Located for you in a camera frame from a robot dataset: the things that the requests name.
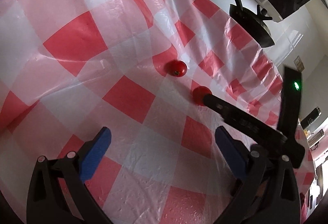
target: screw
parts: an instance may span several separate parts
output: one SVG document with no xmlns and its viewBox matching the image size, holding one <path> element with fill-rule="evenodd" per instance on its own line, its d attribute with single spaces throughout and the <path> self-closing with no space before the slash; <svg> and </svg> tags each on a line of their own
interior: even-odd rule
<svg viewBox="0 0 328 224">
<path fill-rule="evenodd" d="M 289 157 L 288 156 L 286 156 L 286 155 L 282 155 L 282 160 L 283 161 L 286 161 L 286 162 L 288 162 L 289 161 Z"/>
<path fill-rule="evenodd" d="M 257 151 L 255 151 L 255 150 L 253 150 L 252 152 L 251 152 L 251 156 L 252 157 L 259 157 L 260 156 L 260 153 L 259 152 L 257 152 Z"/>
<path fill-rule="evenodd" d="M 68 154 L 67 154 L 67 157 L 68 158 L 73 158 L 73 157 L 75 157 L 76 156 L 76 153 L 74 152 L 74 151 L 71 151 L 71 152 L 69 152 Z"/>
<path fill-rule="evenodd" d="M 42 155 L 38 158 L 38 162 L 42 163 L 43 161 L 45 161 L 45 159 L 45 156 Z"/>
</svg>

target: plastic tablecloth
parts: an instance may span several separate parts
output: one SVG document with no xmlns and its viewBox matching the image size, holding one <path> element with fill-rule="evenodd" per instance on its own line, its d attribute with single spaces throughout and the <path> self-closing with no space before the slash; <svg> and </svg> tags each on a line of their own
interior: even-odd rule
<svg viewBox="0 0 328 224">
<path fill-rule="evenodd" d="M 1 0 L 0 18 L 0 189 L 23 221 L 37 157 L 78 150 L 107 126 L 112 144 L 86 186 L 115 224 L 212 223 L 234 178 L 214 143 L 225 124 L 191 91 L 207 86 L 277 123 L 277 68 L 209 0 Z M 167 75 L 174 59 L 185 76 Z M 300 128 L 296 139 L 305 192 L 314 165 Z"/>
</svg>

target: green led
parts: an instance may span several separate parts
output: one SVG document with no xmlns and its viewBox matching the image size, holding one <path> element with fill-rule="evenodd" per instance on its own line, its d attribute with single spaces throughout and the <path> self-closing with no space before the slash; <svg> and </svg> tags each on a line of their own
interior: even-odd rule
<svg viewBox="0 0 328 224">
<path fill-rule="evenodd" d="M 300 86 L 298 85 L 297 82 L 294 82 L 294 86 L 295 86 L 296 90 L 299 90 L 300 89 Z"/>
</svg>

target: red tomato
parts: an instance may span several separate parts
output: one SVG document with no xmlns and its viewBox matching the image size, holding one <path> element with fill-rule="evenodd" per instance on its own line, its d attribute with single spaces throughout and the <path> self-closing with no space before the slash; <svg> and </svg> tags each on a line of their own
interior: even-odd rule
<svg viewBox="0 0 328 224">
<path fill-rule="evenodd" d="M 182 77 L 187 73 L 187 66 L 181 60 L 173 60 L 169 64 L 170 74 L 175 77 Z"/>
<path fill-rule="evenodd" d="M 210 89 L 208 89 L 206 86 L 199 86 L 193 90 L 192 99 L 197 105 L 204 106 L 203 98 L 208 94 L 212 94 Z"/>
</svg>

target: black pan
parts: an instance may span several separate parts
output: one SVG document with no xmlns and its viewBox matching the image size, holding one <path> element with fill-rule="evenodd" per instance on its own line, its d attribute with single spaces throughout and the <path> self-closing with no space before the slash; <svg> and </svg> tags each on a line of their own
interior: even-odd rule
<svg viewBox="0 0 328 224">
<path fill-rule="evenodd" d="M 265 20 L 272 20 L 272 17 L 266 16 L 268 13 L 266 9 L 262 9 L 260 5 L 257 6 L 257 14 L 244 8 L 241 0 L 235 0 L 236 6 L 230 4 L 229 15 L 250 34 L 254 40 L 259 43 L 262 48 L 271 47 L 274 41 L 271 38 L 270 30 L 263 22 Z"/>
</svg>

